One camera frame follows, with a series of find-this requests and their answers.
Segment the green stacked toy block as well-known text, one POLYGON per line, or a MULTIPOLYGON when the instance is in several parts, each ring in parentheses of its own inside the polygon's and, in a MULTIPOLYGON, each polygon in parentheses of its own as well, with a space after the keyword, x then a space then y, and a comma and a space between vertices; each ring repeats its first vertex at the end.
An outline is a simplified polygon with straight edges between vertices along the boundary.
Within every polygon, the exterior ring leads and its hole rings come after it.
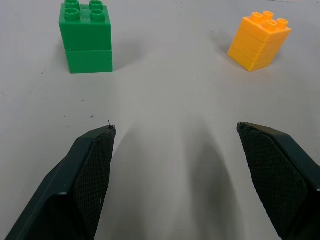
POLYGON ((71 74, 113 71, 111 21, 102 1, 64 0, 59 28, 71 74))

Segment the yellow stacked toy block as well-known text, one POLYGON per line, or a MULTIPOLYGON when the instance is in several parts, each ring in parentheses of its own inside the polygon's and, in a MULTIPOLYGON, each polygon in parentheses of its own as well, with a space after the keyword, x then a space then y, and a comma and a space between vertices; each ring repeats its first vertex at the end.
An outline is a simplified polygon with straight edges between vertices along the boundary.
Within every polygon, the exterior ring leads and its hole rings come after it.
POLYGON ((264 11, 242 18, 227 55, 248 72, 268 67, 291 32, 287 19, 273 16, 264 11))

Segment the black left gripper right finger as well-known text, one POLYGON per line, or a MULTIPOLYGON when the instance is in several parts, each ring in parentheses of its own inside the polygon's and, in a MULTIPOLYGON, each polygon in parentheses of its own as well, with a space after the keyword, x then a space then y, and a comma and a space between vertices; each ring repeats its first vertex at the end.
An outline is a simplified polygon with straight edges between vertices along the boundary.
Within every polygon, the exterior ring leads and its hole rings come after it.
POLYGON ((281 240, 320 240, 320 166, 288 134, 237 124, 252 183, 281 240))

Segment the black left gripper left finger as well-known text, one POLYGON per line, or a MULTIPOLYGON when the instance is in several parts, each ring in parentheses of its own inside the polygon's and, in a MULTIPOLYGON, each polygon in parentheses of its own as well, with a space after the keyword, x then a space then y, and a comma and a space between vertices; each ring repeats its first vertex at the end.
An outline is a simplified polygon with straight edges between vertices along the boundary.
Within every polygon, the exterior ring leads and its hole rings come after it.
POLYGON ((94 240, 116 133, 108 124, 78 137, 44 177, 5 240, 94 240))

